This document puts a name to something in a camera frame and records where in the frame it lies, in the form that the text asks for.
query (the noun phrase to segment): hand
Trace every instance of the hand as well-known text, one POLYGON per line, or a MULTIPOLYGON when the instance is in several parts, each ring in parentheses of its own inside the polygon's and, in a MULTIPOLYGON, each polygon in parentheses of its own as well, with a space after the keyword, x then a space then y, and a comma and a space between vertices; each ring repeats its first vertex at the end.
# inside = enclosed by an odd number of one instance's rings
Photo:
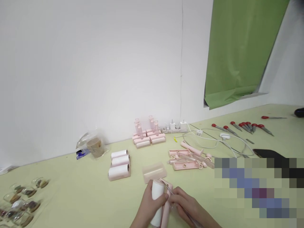
POLYGON ((188 218, 182 207, 192 216, 193 219, 198 221, 204 228, 221 228, 221 226, 212 218, 212 216, 196 201, 195 198, 189 196, 180 187, 176 187, 172 191, 174 195, 169 198, 170 203, 175 203, 179 216, 188 223, 192 228, 195 225, 188 218))
POLYGON ((152 183, 150 180, 145 192, 142 196, 142 202, 140 203, 138 212, 130 228, 145 228, 148 227, 149 223, 153 219, 156 211, 165 204, 169 198, 168 194, 163 194, 156 200, 152 199, 152 183))

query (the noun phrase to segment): green cloth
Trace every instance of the green cloth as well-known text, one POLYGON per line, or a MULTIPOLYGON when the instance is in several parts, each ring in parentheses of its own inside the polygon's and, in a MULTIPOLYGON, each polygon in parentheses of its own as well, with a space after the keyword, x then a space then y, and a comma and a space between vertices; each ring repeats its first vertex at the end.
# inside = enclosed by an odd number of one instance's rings
POLYGON ((260 84, 289 0, 214 0, 205 101, 210 109, 260 84))

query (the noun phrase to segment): black phone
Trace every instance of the black phone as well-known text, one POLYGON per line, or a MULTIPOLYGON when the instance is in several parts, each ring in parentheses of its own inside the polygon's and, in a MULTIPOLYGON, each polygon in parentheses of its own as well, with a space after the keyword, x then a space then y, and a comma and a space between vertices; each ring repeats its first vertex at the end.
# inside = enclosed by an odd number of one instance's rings
POLYGON ((273 151, 273 150, 267 150, 267 149, 253 149, 254 153, 258 155, 260 158, 274 158, 274 159, 282 159, 285 158, 279 153, 273 151))

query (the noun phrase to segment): light green table surface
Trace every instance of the light green table surface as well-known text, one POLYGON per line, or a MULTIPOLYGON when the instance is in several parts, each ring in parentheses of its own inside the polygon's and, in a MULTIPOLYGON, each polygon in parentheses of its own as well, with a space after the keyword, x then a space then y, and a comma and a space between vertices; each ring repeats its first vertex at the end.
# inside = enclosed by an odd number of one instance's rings
MULTIPOLYGON (((228 125, 235 132, 240 133, 241 137, 249 138, 255 142, 255 145, 249 144, 251 148, 272 149, 285 157, 304 157, 302 138, 304 119, 292 116, 296 108, 298 107, 270 104, 197 122, 193 126, 212 128, 212 123, 221 127, 228 125), (260 118, 262 115, 288 117, 288 119, 262 120, 260 118), (273 132, 275 137, 266 134, 261 129, 257 129, 254 135, 244 131, 240 132, 229 124, 230 121, 262 123, 273 132)), ((206 130, 206 132, 219 138, 219 132, 211 130, 206 130)), ((28 227, 129 227, 136 215, 146 187, 143 181, 142 167, 162 162, 168 173, 165 179, 174 187, 180 186, 189 195, 195 197, 223 227, 261 228, 276 224, 275 219, 259 219, 258 209, 252 209, 249 205, 250 201, 245 202, 245 205, 244 202, 241 202, 239 208, 229 208, 221 196, 216 196, 214 189, 215 170, 206 168, 203 170, 174 171, 172 166, 167 164, 170 159, 168 151, 182 149, 180 146, 182 137, 177 138, 178 143, 173 140, 174 136, 179 135, 181 134, 167 134, 166 143, 141 149, 136 149, 131 139, 113 143, 110 145, 110 151, 97 161, 93 160, 90 155, 76 160, 76 154, 69 154, 19 167, 0 176, 0 195, 8 193, 9 187, 15 182, 29 184, 35 177, 43 176, 50 178, 51 181, 33 196, 33 198, 43 201, 33 222, 28 227), (131 157, 131 177, 110 182, 107 174, 111 163, 111 153, 123 149, 127 149, 131 157)), ((191 145, 199 149, 194 137, 187 136, 186 139, 191 145)), ((197 140, 206 147, 214 146, 212 141, 197 140)), ((239 151, 244 146, 243 143, 234 139, 231 139, 229 144, 239 151)), ((205 152, 219 157, 233 156, 232 152, 221 143, 216 149, 205 149, 205 152)), ((168 227, 188 226, 174 213, 171 213, 168 227)))

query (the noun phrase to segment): screwdriver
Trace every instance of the screwdriver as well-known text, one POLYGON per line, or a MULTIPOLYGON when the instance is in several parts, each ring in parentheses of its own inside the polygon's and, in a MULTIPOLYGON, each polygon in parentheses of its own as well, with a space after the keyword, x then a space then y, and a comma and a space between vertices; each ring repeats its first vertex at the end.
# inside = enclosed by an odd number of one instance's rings
POLYGON ((274 136, 272 133, 271 133, 271 131, 270 130, 268 130, 267 128, 265 128, 265 126, 264 125, 262 125, 262 124, 259 124, 258 125, 258 127, 259 128, 262 128, 266 133, 268 133, 268 134, 270 134, 270 135, 272 135, 272 136, 274 136))
POLYGON ((230 124, 232 124, 236 129, 242 131, 242 129, 240 129, 240 127, 237 126, 234 121, 231 121, 230 124))
POLYGON ((250 122, 246 122, 247 127, 249 127, 250 131, 252 131, 252 126, 250 122))
POLYGON ((268 116, 262 116, 262 119, 287 119, 286 117, 268 117, 268 116))
POLYGON ((222 131, 227 131, 224 128, 221 128, 221 127, 217 126, 215 123, 213 123, 211 126, 216 127, 217 129, 220 129, 222 131))
POLYGON ((228 126, 224 126, 224 129, 226 129, 227 131, 231 132, 234 135, 238 135, 237 133, 235 133, 233 130, 231 130, 228 126))
POLYGON ((249 131, 251 131, 250 130, 250 128, 247 126, 247 123, 245 123, 245 122, 242 122, 241 124, 243 124, 244 125, 244 127, 246 127, 249 131))
POLYGON ((249 133, 252 134, 252 132, 247 127, 245 127, 245 125, 243 123, 240 123, 239 126, 242 127, 242 128, 244 128, 245 131, 247 131, 247 132, 249 132, 249 133))
POLYGON ((253 123, 251 126, 252 126, 252 132, 255 133, 257 124, 253 123))

